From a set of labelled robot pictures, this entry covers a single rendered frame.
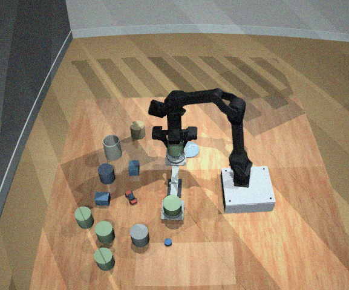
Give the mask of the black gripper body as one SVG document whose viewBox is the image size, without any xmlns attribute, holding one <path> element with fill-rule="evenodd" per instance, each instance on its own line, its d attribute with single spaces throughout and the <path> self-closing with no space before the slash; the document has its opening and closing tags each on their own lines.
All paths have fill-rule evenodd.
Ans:
<svg viewBox="0 0 349 290">
<path fill-rule="evenodd" d="M 168 122 L 168 128 L 176 129 L 181 128 L 181 122 L 177 124 L 170 124 Z M 187 129 L 182 129 L 182 132 L 184 132 L 186 138 L 189 140 L 197 140 L 197 127 L 196 126 L 188 126 Z M 153 140 L 159 140 L 164 139 L 164 136 L 168 135 L 168 130 L 162 130 L 162 126 L 154 126 L 152 128 L 152 139 Z"/>
</svg>

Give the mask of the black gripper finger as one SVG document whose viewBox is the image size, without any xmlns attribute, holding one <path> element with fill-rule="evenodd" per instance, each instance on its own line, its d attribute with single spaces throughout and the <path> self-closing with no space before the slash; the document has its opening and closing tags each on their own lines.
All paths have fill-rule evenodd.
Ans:
<svg viewBox="0 0 349 290">
<path fill-rule="evenodd" d="M 186 144 L 187 144 L 187 142 L 188 141 L 191 141 L 191 140 L 189 140 L 188 138 L 186 138 L 186 136 L 185 136 L 185 140 L 184 140 L 184 148 L 185 148 L 185 146 L 186 146 Z"/>
<path fill-rule="evenodd" d="M 164 139 L 159 139 L 160 141 L 162 141 L 165 146 L 167 147 L 167 138 L 166 138 L 166 135 L 164 136 Z"/>
</svg>

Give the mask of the light blue round dish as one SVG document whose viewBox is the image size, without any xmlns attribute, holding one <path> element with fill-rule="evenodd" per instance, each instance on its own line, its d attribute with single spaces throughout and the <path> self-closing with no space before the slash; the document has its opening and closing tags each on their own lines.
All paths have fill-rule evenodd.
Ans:
<svg viewBox="0 0 349 290">
<path fill-rule="evenodd" d="M 200 148 L 197 144 L 188 141 L 186 146 L 186 157 L 187 158 L 192 158 L 198 155 Z"/>
</svg>

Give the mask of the small blue cylinder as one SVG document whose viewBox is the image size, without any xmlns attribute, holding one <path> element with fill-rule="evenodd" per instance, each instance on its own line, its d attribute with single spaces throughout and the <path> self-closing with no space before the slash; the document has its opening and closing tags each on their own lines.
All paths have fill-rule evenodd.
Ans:
<svg viewBox="0 0 349 290">
<path fill-rule="evenodd" d="M 172 244 L 172 240 L 170 238 L 165 239 L 165 245 L 170 246 Z"/>
</svg>

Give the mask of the dark blue cylinder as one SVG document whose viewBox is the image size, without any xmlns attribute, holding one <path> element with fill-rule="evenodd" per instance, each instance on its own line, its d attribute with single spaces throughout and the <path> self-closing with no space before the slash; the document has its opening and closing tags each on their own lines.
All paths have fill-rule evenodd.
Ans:
<svg viewBox="0 0 349 290">
<path fill-rule="evenodd" d="M 101 164 L 98 169 L 98 174 L 100 178 L 100 182 L 103 184 L 112 184 L 115 181 L 115 173 L 113 165 L 110 163 L 103 163 Z"/>
</svg>

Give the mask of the black cylinder with grey top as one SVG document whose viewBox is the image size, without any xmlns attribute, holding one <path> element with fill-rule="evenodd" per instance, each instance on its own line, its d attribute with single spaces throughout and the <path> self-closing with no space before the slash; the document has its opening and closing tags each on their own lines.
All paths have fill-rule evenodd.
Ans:
<svg viewBox="0 0 349 290">
<path fill-rule="evenodd" d="M 130 236 L 136 247 L 144 247 L 150 240 L 148 229 L 143 224 L 133 225 L 130 229 Z"/>
</svg>

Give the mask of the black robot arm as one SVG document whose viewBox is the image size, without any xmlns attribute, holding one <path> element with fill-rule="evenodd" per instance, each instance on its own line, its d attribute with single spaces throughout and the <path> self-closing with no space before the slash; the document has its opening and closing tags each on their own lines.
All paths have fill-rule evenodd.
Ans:
<svg viewBox="0 0 349 290">
<path fill-rule="evenodd" d="M 226 105 L 223 99 L 230 101 L 229 105 Z M 165 98 L 164 103 L 152 100 L 148 114 L 160 118 L 167 115 L 167 121 L 170 124 L 177 124 L 181 122 L 181 116 L 186 112 L 183 106 L 202 103 L 214 103 L 222 113 L 227 115 L 232 125 L 233 151 L 229 157 L 229 166 L 233 170 L 234 186 L 248 188 L 253 162 L 248 158 L 244 149 L 243 117 L 246 102 L 243 99 L 220 88 L 194 92 L 173 90 Z M 183 140 L 185 140 L 185 134 L 181 128 L 168 128 L 169 144 L 180 144 Z"/>
</svg>

